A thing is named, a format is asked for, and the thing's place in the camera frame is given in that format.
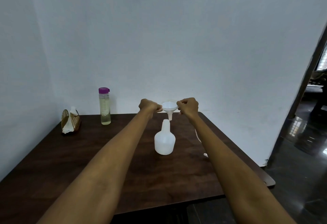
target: white cable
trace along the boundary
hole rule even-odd
[[[198,136],[198,133],[197,133],[197,130],[196,130],[196,129],[195,129],[195,134],[196,134],[198,140],[201,142],[201,140],[199,139],[199,136]]]

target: clear bottle with purple cap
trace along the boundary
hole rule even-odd
[[[108,125],[111,123],[109,91],[110,90],[105,87],[99,88],[100,116],[102,125]]]

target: hand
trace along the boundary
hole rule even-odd
[[[194,119],[198,115],[198,106],[199,103],[195,100],[194,97],[185,98],[177,102],[178,110],[181,111],[181,114],[185,114],[189,120]]]
[[[151,118],[153,113],[161,112],[162,105],[157,104],[156,102],[150,101],[148,99],[142,99],[139,105],[140,110],[149,111]]]

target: person's left arm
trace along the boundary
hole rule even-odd
[[[109,223],[115,213],[136,146],[153,113],[162,106],[142,99],[140,111],[88,163],[38,224]]]

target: white tissue paper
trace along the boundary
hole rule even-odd
[[[64,134],[74,131],[74,126],[73,126],[70,114],[78,115],[75,107],[70,107],[70,113],[69,113],[68,121],[67,121],[66,125],[63,127],[63,133]]]

